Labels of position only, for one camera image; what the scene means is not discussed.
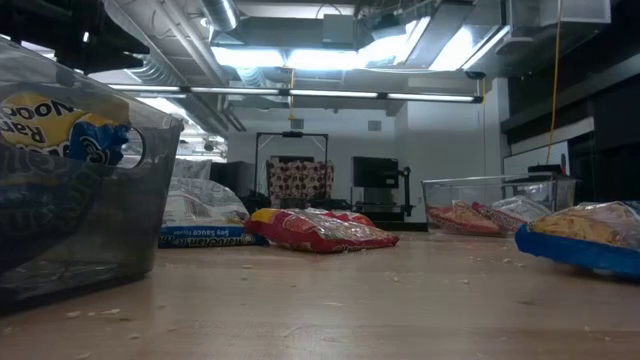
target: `wall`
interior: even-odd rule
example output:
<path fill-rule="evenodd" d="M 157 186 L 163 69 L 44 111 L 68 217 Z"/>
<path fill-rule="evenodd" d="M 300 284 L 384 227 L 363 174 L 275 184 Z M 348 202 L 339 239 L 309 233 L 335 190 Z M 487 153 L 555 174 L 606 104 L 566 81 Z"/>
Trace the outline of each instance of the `wall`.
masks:
<path fill-rule="evenodd" d="M 228 138 L 229 162 L 246 161 L 253 163 L 255 157 L 255 133 L 289 131 L 287 117 L 289 110 L 272 109 L 262 112 L 255 109 L 236 109 L 236 114 L 247 127 L 247 133 L 230 133 Z M 387 117 L 382 110 L 340 110 L 335 114 L 332 110 L 304 109 L 295 110 L 297 118 L 305 120 L 305 133 L 329 134 L 329 160 L 333 162 L 336 173 L 332 197 L 350 199 L 351 158 L 353 156 L 394 158 L 394 124 L 393 118 Z M 381 132 L 369 132 L 368 121 L 381 120 Z M 264 179 L 264 163 L 271 156 L 296 155 L 313 156 L 316 161 L 324 160 L 324 150 L 310 138 L 284 139 L 274 136 L 260 138 L 259 152 L 259 189 L 266 193 Z M 317 138 L 324 148 L 324 139 Z M 360 190 L 354 195 L 358 199 Z"/>
<path fill-rule="evenodd" d="M 508 117 L 506 81 L 492 85 L 484 105 L 413 102 L 398 113 L 395 151 L 400 166 L 412 170 L 416 206 L 406 221 L 426 221 L 421 180 L 502 174 L 508 155 L 500 133 L 500 121 Z"/>

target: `chip bag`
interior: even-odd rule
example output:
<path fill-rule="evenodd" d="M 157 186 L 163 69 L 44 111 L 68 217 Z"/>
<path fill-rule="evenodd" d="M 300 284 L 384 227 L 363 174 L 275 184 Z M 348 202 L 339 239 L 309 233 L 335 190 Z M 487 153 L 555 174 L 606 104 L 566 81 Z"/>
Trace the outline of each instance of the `chip bag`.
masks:
<path fill-rule="evenodd" d="M 288 249 L 315 253 L 389 247 L 399 240 L 376 227 L 334 216 L 314 210 L 261 209 L 245 222 L 245 231 Z"/>

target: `desk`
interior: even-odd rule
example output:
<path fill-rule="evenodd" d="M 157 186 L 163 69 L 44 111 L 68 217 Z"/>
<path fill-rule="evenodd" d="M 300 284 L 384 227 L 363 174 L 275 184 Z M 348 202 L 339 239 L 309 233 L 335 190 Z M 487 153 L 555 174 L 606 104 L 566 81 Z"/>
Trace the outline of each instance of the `desk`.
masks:
<path fill-rule="evenodd" d="M 507 239 L 401 238 L 323 256 L 161 250 L 144 280 L 0 318 L 0 358 L 640 357 L 638 285 L 576 274 Z M 110 309 L 120 313 L 87 315 Z"/>

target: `plastic storage container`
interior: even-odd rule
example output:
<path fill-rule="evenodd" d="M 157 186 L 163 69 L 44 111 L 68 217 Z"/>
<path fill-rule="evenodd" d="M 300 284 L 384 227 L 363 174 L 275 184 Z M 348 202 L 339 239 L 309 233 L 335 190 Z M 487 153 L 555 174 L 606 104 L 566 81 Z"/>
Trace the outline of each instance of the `plastic storage container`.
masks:
<path fill-rule="evenodd" d="M 0 135 L 0 303 L 150 271 L 180 121 L 4 39 L 0 54 L 0 102 L 10 89 L 47 89 L 131 125 L 118 167 L 21 150 Z"/>
<path fill-rule="evenodd" d="M 576 180 L 553 173 L 422 181 L 429 229 L 500 236 L 573 206 Z"/>

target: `ceiling light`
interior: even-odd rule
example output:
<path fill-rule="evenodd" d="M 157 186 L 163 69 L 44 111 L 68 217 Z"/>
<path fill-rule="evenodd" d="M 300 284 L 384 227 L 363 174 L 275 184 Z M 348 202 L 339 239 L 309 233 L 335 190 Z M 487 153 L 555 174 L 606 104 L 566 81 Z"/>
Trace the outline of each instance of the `ceiling light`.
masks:
<path fill-rule="evenodd" d="M 177 86 L 158 86 L 158 85 L 109 85 L 112 89 L 120 91 L 152 91 L 152 92 L 178 92 L 180 88 Z"/>
<path fill-rule="evenodd" d="M 471 57 L 464 65 L 462 65 L 463 70 L 469 69 L 473 64 L 475 64 L 480 58 L 482 58 L 491 48 L 493 48 L 498 41 L 500 41 L 505 35 L 507 35 L 511 31 L 511 26 L 507 25 L 503 27 L 491 40 L 489 40 L 486 44 L 482 46 L 475 55 Z"/>
<path fill-rule="evenodd" d="M 396 59 L 393 62 L 394 65 L 402 64 L 407 61 L 407 58 L 411 55 L 411 52 L 413 52 L 416 44 L 418 44 L 422 34 L 424 34 L 424 31 L 427 29 L 429 21 L 431 21 L 430 17 L 424 17 L 406 25 L 407 34 L 409 35 L 407 35 L 407 40 L 405 41 L 404 46 L 397 53 Z"/>
<path fill-rule="evenodd" d="M 284 59 L 276 49 L 227 49 L 212 47 L 213 55 L 221 65 L 233 67 L 283 66 Z"/>
<path fill-rule="evenodd" d="M 278 95 L 278 89 L 252 89 L 252 88 L 218 88 L 218 87 L 194 87 L 192 92 L 210 94 L 234 94 L 234 95 Z"/>
<path fill-rule="evenodd" d="M 289 90 L 289 95 L 293 96 L 327 96 L 346 98 L 367 98 L 375 99 L 378 93 L 364 91 L 326 91 L 326 90 Z"/>
<path fill-rule="evenodd" d="M 287 60 L 288 67 L 303 70 L 351 70 L 364 65 L 355 51 L 294 50 Z"/>
<path fill-rule="evenodd" d="M 449 40 L 440 55 L 431 64 L 429 70 L 455 71 L 458 70 L 473 54 L 473 36 L 465 26 Z"/>
<path fill-rule="evenodd" d="M 389 94 L 389 100 L 407 100 L 407 101 L 443 101 L 443 102 L 475 102 L 478 98 L 475 96 L 455 96 L 455 95 L 436 95 L 436 94 Z"/>

